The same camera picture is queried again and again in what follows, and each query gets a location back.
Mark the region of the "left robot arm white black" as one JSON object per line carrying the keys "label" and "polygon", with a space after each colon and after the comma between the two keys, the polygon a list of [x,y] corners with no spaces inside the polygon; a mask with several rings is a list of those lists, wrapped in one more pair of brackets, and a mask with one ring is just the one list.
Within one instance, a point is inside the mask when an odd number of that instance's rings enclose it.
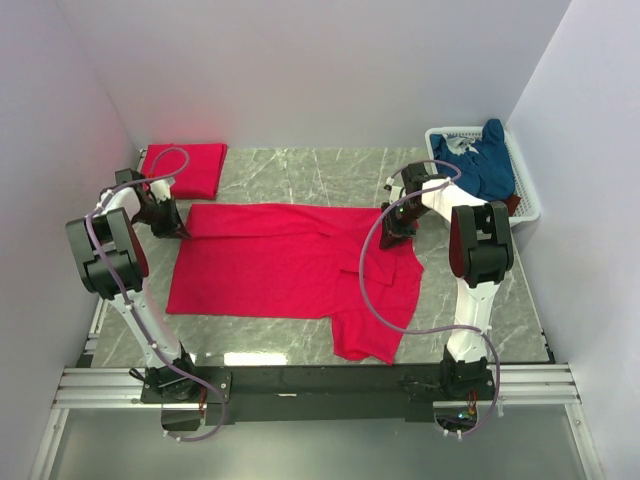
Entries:
{"label": "left robot arm white black", "polygon": [[182,343],[170,331],[149,287],[149,264],[134,225],[159,239],[188,239],[166,179],[151,180],[124,169],[103,190],[92,212],[67,222],[66,235],[85,289],[111,305],[126,321],[145,358],[143,374],[131,370],[149,392],[187,402],[203,390]]}

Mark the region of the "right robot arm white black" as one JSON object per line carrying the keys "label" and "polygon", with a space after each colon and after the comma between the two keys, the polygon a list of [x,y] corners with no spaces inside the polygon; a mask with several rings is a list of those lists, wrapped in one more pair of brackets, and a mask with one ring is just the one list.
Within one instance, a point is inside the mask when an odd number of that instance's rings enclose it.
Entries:
{"label": "right robot arm white black", "polygon": [[454,327],[440,363],[440,390],[460,399],[492,386],[485,337],[495,296],[515,259],[507,206],[471,195],[452,177],[429,174],[423,162],[391,174],[384,189],[389,201],[382,205],[382,249],[411,239],[417,220],[430,211],[450,227],[449,266],[457,280],[457,299]]}

